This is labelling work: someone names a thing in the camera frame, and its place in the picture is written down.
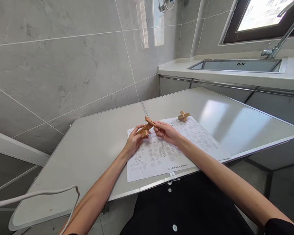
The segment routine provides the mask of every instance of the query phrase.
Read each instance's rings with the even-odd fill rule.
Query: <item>black shirt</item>
[[[294,225],[270,219],[266,235],[294,235]],[[254,235],[233,202],[202,172],[138,194],[128,234]]]

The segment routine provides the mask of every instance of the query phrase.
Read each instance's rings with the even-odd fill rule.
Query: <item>faucet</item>
[[[291,2],[289,5],[287,5],[286,8],[284,8],[277,17],[282,17],[284,13],[286,13],[292,6],[294,6],[294,1]],[[281,38],[279,43],[273,48],[273,49],[265,49],[261,55],[267,55],[266,59],[272,59],[274,58],[277,53],[281,50],[281,47],[283,46],[283,43],[286,41],[287,37],[290,36],[291,32],[294,30],[294,22],[291,25],[291,27],[287,30],[285,35]]]

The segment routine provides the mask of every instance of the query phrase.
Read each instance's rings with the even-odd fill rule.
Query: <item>printed diagram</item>
[[[220,161],[231,157],[193,117],[190,116],[185,123],[177,117],[162,121],[172,125],[182,136],[215,159]],[[128,160],[128,182],[195,166],[176,146],[156,137],[153,130],[150,131],[149,139],[144,139]]]

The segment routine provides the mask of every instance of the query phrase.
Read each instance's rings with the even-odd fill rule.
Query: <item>stainless steel sink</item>
[[[206,59],[187,69],[285,73],[287,59]]]

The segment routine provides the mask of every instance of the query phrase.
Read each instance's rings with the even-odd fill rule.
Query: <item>right hand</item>
[[[154,127],[156,135],[160,138],[163,138],[170,144],[176,146],[182,139],[182,135],[179,132],[177,132],[177,130],[174,129],[171,125],[160,121],[155,121],[155,124],[161,129],[158,130],[158,128]]]

